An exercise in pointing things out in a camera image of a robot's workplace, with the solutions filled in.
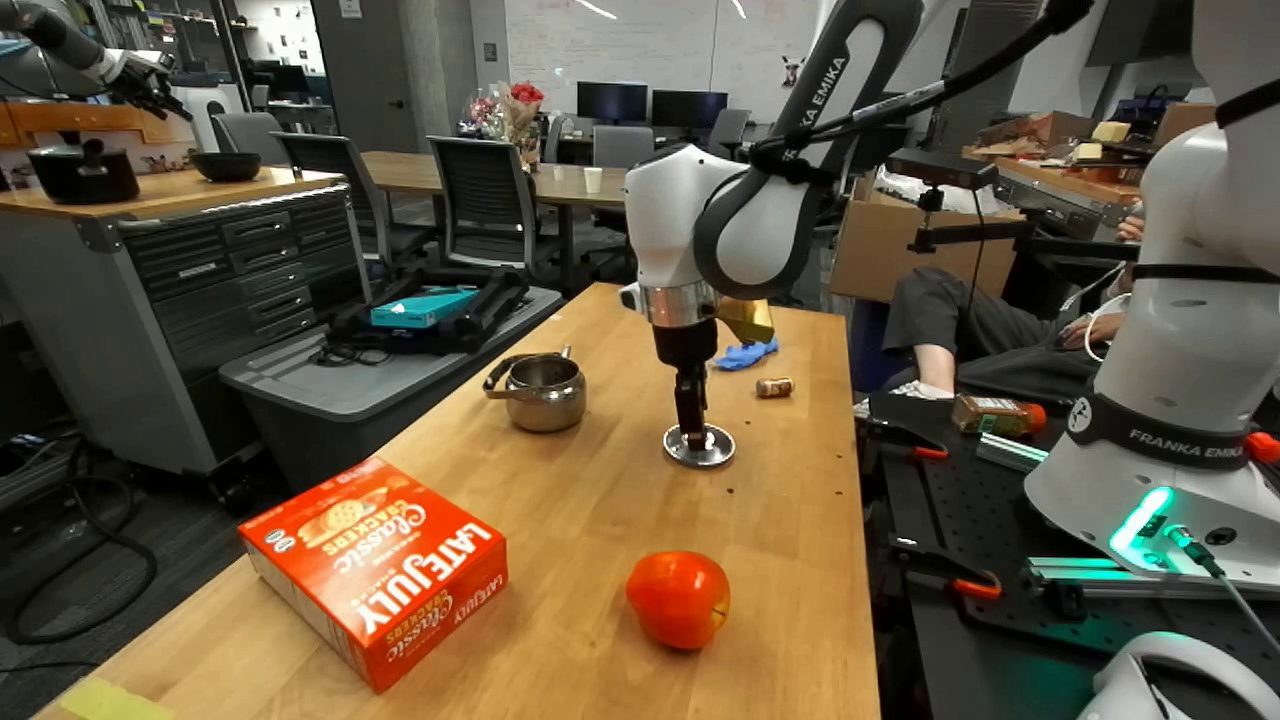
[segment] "green light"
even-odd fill
[[[1171,499],[1171,489],[1150,489],[1131,516],[1125,516],[1125,522],[1113,535],[1113,550],[1126,554],[1126,559],[1144,559],[1144,550],[1134,546],[1134,531],[1144,531],[1150,522],[1150,516],[1163,513],[1163,504]]]

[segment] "computer monitor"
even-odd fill
[[[728,91],[650,91],[650,127],[681,127],[686,141],[706,137]]]
[[[647,119],[647,82],[576,82],[576,114],[594,122],[644,122]]]
[[[270,98],[309,98],[309,96],[310,96],[309,72],[296,63],[281,63],[270,76]]]

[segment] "workbench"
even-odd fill
[[[41,716],[878,716],[844,320],[774,310],[774,331],[765,369],[706,377],[706,423],[741,442],[721,470],[664,456],[677,371],[607,285],[511,348],[572,348],[587,377],[572,432],[511,432],[475,371],[382,442],[381,459],[494,522],[511,570],[391,690],[371,695],[235,559]],[[756,400],[760,377],[794,393]],[[647,643],[625,605],[657,546],[706,550],[732,581],[732,616],[694,657]]]

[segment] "red box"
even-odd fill
[[[509,538],[382,459],[277,504],[240,538],[371,690],[509,586]]]

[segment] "cardboard box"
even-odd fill
[[[1196,127],[1196,122],[1213,122],[1216,119],[1216,103],[1168,103],[1156,127],[1156,147],[1163,147],[1168,141],[1177,141],[1178,132]]]
[[[931,213],[931,228],[951,223],[976,223],[976,216],[957,213]],[[925,213],[915,203],[890,199],[890,195],[867,195],[846,199],[841,243],[835,243],[835,269],[832,269],[832,290],[889,302],[895,280],[903,280],[910,269],[943,269],[967,285],[976,261],[976,289],[986,297],[1003,290],[1006,269],[1013,269],[1013,240],[984,240],[981,243],[940,243],[937,253],[910,253],[915,228],[925,228]]]
[[[381,459],[240,522],[240,538],[371,690],[509,586],[509,538]]]

